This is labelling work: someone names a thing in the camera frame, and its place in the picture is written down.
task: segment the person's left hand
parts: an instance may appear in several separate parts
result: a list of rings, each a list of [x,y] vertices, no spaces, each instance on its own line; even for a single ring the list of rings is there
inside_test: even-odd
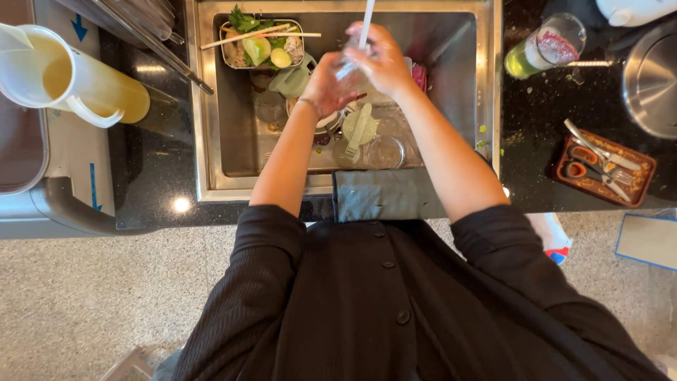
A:
[[[334,111],[343,109],[348,102],[357,97],[357,92],[341,97],[342,94],[337,91],[339,84],[329,69],[340,57],[341,53],[339,52],[331,52],[322,56],[310,77],[308,86],[303,91],[303,95],[299,97],[299,99],[307,99],[313,103],[315,111],[321,113],[320,119],[328,117]]]

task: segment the person's right hand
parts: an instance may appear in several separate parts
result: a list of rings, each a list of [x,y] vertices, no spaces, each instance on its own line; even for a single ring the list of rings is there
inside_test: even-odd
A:
[[[361,31],[362,21],[358,21],[345,32],[359,36]],[[363,51],[355,48],[347,48],[345,55],[364,71],[372,85],[396,101],[400,96],[417,89],[402,52],[386,28],[371,24],[367,36],[372,42],[376,59],[367,57]]]

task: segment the black cardigan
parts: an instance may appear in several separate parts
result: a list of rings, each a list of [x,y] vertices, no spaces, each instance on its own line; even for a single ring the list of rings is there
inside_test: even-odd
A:
[[[240,216],[173,379],[667,380],[509,206],[454,225]]]

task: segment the scissors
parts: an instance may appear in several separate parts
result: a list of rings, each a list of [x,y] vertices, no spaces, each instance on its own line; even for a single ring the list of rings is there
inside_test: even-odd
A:
[[[630,202],[628,195],[616,184],[610,177],[607,176],[604,167],[600,163],[601,160],[592,150],[583,147],[572,145],[567,150],[567,154],[571,161],[564,167],[564,175],[572,180],[581,180],[583,178],[593,178],[601,181],[608,186],[618,197],[625,202]]]

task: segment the white kettle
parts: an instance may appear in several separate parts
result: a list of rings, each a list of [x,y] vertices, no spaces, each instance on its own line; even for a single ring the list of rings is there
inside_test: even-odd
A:
[[[639,26],[677,11],[677,0],[597,0],[611,26]]]

